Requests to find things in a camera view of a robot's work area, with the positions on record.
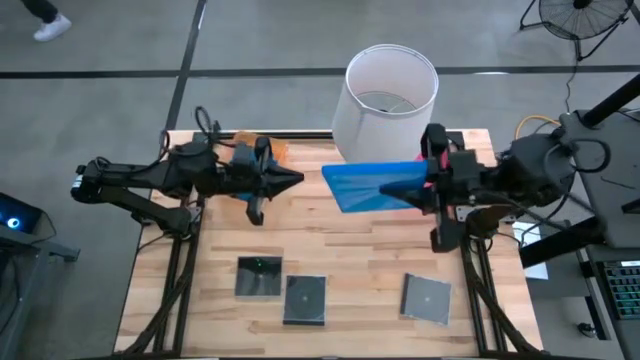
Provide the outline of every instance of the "blue light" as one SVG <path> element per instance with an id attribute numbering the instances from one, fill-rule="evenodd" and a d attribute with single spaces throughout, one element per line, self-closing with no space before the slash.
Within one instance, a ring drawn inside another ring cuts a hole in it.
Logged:
<path id="1" fill-rule="evenodd" d="M 10 229 L 17 229 L 18 226 L 20 226 L 20 220 L 18 220 L 16 218 L 11 218 L 11 219 L 7 220 L 7 226 Z"/>

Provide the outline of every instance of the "cd case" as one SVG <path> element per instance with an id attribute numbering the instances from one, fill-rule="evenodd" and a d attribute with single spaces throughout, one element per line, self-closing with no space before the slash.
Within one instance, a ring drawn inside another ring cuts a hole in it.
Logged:
<path id="1" fill-rule="evenodd" d="M 238 258 L 236 296 L 280 296 L 282 288 L 282 258 L 251 256 Z"/>
<path id="2" fill-rule="evenodd" d="M 287 276 L 282 323 L 324 326 L 326 288 L 325 276 Z"/>
<path id="3" fill-rule="evenodd" d="M 400 314 L 448 326 L 451 291 L 449 283 L 405 274 Z"/>

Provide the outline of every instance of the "orange object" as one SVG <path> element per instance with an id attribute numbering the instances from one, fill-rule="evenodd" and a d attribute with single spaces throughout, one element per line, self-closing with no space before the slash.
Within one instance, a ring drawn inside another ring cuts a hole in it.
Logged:
<path id="1" fill-rule="evenodd" d="M 233 141 L 234 142 L 244 142 L 247 145 L 253 147 L 254 144 L 256 143 L 256 139 L 258 139 L 258 137 L 260 136 L 264 136 L 264 135 L 258 135 L 258 134 L 254 134 L 254 133 L 250 133 L 250 132 L 246 132 L 246 131 L 238 131 L 234 136 L 233 136 Z M 272 137 L 269 137 L 269 140 L 271 141 L 271 151 L 273 152 L 273 158 L 278 162 L 278 163 L 282 163 L 284 161 L 284 159 L 287 156 L 287 150 L 289 148 L 289 143 L 284 141 L 284 140 L 279 140 L 279 139 L 274 139 Z"/>

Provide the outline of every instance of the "keyboard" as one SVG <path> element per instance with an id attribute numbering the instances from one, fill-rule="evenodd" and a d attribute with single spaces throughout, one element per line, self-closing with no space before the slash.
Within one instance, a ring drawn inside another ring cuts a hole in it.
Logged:
<path id="1" fill-rule="evenodd" d="M 640 320 L 640 261 L 604 262 L 602 265 L 618 319 Z"/>

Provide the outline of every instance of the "person's leg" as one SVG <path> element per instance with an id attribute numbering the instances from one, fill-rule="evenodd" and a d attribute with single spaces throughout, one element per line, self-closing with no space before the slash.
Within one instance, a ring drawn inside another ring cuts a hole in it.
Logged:
<path id="1" fill-rule="evenodd" d="M 22 0 L 27 10 L 42 19 L 40 30 L 33 34 L 36 41 L 50 41 L 71 27 L 71 21 L 60 14 L 48 0 Z"/>
<path id="2" fill-rule="evenodd" d="M 45 24 L 54 22 L 58 16 L 58 9 L 47 0 L 22 0 L 22 3 L 33 16 L 40 18 Z"/>

